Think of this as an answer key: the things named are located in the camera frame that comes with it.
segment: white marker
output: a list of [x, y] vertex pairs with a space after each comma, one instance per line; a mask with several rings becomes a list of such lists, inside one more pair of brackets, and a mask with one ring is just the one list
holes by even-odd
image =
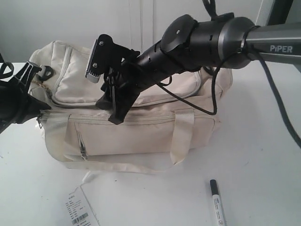
[[222, 203], [221, 203], [220, 195], [218, 193], [216, 180], [210, 180], [210, 187], [211, 187], [212, 199], [213, 199], [214, 210], [215, 210], [215, 218], [217, 223], [216, 225], [224, 226], [226, 224], [222, 212]]

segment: bag strap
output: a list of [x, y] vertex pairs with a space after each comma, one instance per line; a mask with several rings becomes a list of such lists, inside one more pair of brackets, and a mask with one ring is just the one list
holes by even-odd
[[[101, 170], [114, 172], [156, 173], [161, 170], [150, 169], [130, 163], [108, 163], [98, 161], [72, 161], [63, 155], [63, 143], [66, 135], [68, 115], [50, 114], [45, 126], [46, 147], [52, 157], [61, 161], [69, 169]], [[170, 156], [173, 165], [182, 162], [188, 154], [193, 135], [193, 109], [175, 111], [174, 132]]]

